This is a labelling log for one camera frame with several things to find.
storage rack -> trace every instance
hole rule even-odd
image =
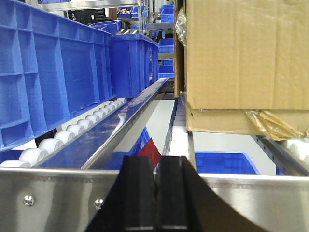
[[[138,7],[138,18],[131,19],[132,21],[138,21],[140,28],[143,28],[143,21],[145,19],[146,25],[148,22],[155,20],[155,13],[150,12],[150,6],[148,0],[92,0],[92,1],[81,1],[81,2],[63,2],[63,3],[49,3],[49,4],[37,4],[35,0],[27,0],[30,5],[40,7],[46,11],[70,11],[70,10],[85,10],[85,9],[97,9],[97,8],[110,8],[110,7],[123,7],[123,6],[137,6]],[[146,6],[146,17],[142,17],[142,6]]]
[[[90,137],[88,132],[78,138],[79,141],[65,147],[65,151],[60,150],[51,159],[43,160],[37,168],[1,168],[1,230],[84,231],[118,175],[118,171],[93,169],[107,161],[118,141],[135,125],[138,118],[143,117],[153,99],[171,98],[172,86],[171,80],[158,80],[98,124],[94,132],[108,128],[109,133],[101,135],[101,143],[96,144],[99,148],[92,148],[95,152],[87,151],[89,147],[85,146],[89,143],[86,140],[86,137]],[[171,125],[180,108],[180,100],[177,98],[174,105],[166,139],[166,153],[163,155],[170,151],[173,133]],[[117,120],[119,112],[127,115],[120,127]],[[309,212],[309,179],[298,175],[308,175],[307,169],[279,143],[260,136],[253,136],[253,139],[285,174],[292,176],[200,176],[222,199],[254,223],[270,231],[306,231],[308,221],[304,218]],[[184,147],[181,155],[187,155],[194,163],[191,133],[188,133],[188,145],[181,145]],[[63,168],[68,167],[69,161],[74,161],[70,166],[74,169]]]

red card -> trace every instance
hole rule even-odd
[[[155,146],[153,139],[150,139],[148,143],[139,152],[138,156],[148,156],[151,159],[153,168],[159,163],[161,159],[161,154]]]

white roller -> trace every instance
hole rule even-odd
[[[116,109],[116,107],[114,105],[111,105],[111,104],[106,105],[105,108],[109,108],[111,111]]]
[[[39,148],[44,149],[48,154],[51,154],[63,145],[64,144],[60,139],[43,139],[40,142]]]
[[[71,131],[58,131],[54,135],[54,139],[60,139],[64,144],[71,141],[75,137],[75,134]]]
[[[0,167],[31,168],[31,164],[26,161],[22,161],[22,160],[11,159],[11,160],[6,160],[2,162],[2,164],[0,164]]]
[[[80,133],[82,133],[85,130],[85,127],[81,126],[81,125],[68,125],[66,131],[71,131],[75,134],[75,136],[79,135]]]
[[[307,155],[309,155],[309,143],[296,142],[290,147],[291,152],[303,160]]]
[[[115,103],[118,103],[119,105],[123,105],[124,102],[122,100],[114,100]]]
[[[115,106],[115,109],[117,109],[119,106],[120,106],[120,103],[119,102],[111,102],[110,105],[114,105]]]
[[[111,112],[111,109],[110,108],[100,108],[99,111],[102,111],[104,112],[105,114],[108,114],[109,112]]]
[[[91,120],[95,124],[100,120],[100,117],[97,115],[87,115],[85,119]]]
[[[93,112],[93,115],[97,115],[99,116],[99,118],[104,118],[106,116],[106,113],[104,113],[103,111],[95,111]]]
[[[122,104],[126,102],[126,99],[125,98],[117,98],[117,101],[121,101]]]
[[[292,138],[292,139],[287,139],[287,140],[284,140],[282,142],[282,145],[287,148],[287,149],[290,149],[291,145],[293,143],[304,143],[305,140],[304,138]]]
[[[48,152],[40,148],[29,148],[24,150],[20,156],[19,160],[26,161],[31,164],[31,166],[37,164],[42,159],[48,156]]]
[[[88,120],[88,119],[80,119],[80,120],[77,121],[77,125],[81,125],[85,129],[88,129],[89,127],[91,127],[93,125],[93,122],[91,120]]]

white floor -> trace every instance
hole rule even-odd
[[[160,152],[163,151],[174,100],[162,100],[147,123]],[[240,151],[247,153],[262,175],[275,175],[276,166],[249,135],[193,132],[195,151]]]

metal rail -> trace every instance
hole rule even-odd
[[[43,160],[38,166],[101,168],[167,80],[167,78],[159,79],[138,97],[120,107],[62,150],[47,157],[47,160]]]
[[[276,141],[267,140],[263,136],[252,136],[268,157],[285,175],[308,176],[309,172],[290,153]]]

